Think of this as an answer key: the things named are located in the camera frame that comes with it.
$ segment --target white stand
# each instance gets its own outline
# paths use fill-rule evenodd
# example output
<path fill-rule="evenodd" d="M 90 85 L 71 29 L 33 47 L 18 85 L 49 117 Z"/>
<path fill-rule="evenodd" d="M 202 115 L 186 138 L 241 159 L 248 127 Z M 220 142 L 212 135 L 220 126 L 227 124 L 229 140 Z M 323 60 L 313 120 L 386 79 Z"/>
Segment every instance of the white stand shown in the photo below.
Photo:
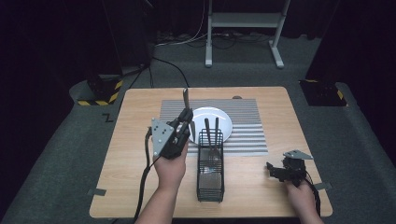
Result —
<path fill-rule="evenodd" d="M 283 24 L 286 19 L 290 0 L 285 0 L 281 13 L 214 13 L 212 12 L 212 0 L 209 0 L 207 19 L 207 40 L 205 66 L 211 67 L 212 60 L 212 28 L 213 27 L 266 27 L 276 28 L 274 40 L 269 41 L 270 49 L 274 55 L 276 66 L 283 68 L 285 65 L 280 57 L 277 43 L 279 42 Z"/>

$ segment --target white shelf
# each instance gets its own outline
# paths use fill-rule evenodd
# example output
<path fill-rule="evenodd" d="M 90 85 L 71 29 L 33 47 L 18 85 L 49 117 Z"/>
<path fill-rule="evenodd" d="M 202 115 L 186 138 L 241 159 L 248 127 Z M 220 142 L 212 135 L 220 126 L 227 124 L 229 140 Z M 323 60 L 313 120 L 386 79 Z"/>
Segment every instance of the white shelf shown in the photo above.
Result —
<path fill-rule="evenodd" d="M 280 13 L 213 13 L 212 27 L 269 27 L 276 28 Z"/>

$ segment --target human hand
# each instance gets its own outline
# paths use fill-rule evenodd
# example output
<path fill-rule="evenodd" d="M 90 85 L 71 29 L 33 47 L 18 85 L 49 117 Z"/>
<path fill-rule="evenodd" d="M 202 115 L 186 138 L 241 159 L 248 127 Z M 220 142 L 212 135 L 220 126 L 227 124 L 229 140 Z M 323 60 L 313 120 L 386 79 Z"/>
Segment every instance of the human hand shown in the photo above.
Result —
<path fill-rule="evenodd" d="M 296 188 L 291 181 L 285 181 L 288 197 L 302 223 L 323 223 L 315 207 L 315 196 L 309 184 L 303 180 Z"/>
<path fill-rule="evenodd" d="M 159 189 L 178 190 L 181 180 L 186 173 L 186 156 L 189 141 L 181 151 L 181 155 L 172 160 L 159 158 L 155 163 L 155 170 L 159 178 Z"/>

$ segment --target human arm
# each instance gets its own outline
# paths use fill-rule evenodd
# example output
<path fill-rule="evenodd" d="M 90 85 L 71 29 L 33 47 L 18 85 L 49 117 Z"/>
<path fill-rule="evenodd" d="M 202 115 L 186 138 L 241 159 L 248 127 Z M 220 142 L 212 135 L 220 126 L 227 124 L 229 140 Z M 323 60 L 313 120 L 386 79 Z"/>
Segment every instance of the human arm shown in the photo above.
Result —
<path fill-rule="evenodd" d="M 172 223 L 181 180 L 186 173 L 186 156 L 189 143 L 183 147 L 181 155 L 172 160 L 159 158 L 155 163 L 158 187 L 143 209 L 136 224 Z"/>
<path fill-rule="evenodd" d="M 285 181 L 288 197 L 302 224 L 321 224 L 323 221 L 315 208 L 315 197 L 309 184 L 303 180 L 298 188 Z"/>

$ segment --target dark background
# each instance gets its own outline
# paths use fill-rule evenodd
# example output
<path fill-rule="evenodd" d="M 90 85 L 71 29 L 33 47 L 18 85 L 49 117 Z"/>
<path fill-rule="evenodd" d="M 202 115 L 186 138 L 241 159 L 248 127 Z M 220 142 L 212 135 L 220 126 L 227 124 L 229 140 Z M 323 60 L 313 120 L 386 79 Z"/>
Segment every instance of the dark background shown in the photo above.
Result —
<path fill-rule="evenodd" d="M 0 217 L 74 105 L 68 93 L 73 85 L 98 74 L 121 75 L 123 66 L 146 63 L 145 22 L 150 13 L 155 21 L 150 28 L 174 35 L 194 34 L 202 17 L 202 0 L 156 0 L 156 9 L 145 8 L 144 13 L 136 1 L 111 2 L 105 1 L 104 8 L 100 0 L 0 0 Z M 217 11 L 282 8 L 270 0 L 214 3 Z M 346 0 L 334 14 L 337 3 L 291 1 L 282 35 L 323 37 L 307 78 L 345 82 L 395 162 L 395 3 Z M 136 42 L 143 45 L 137 48 Z"/>

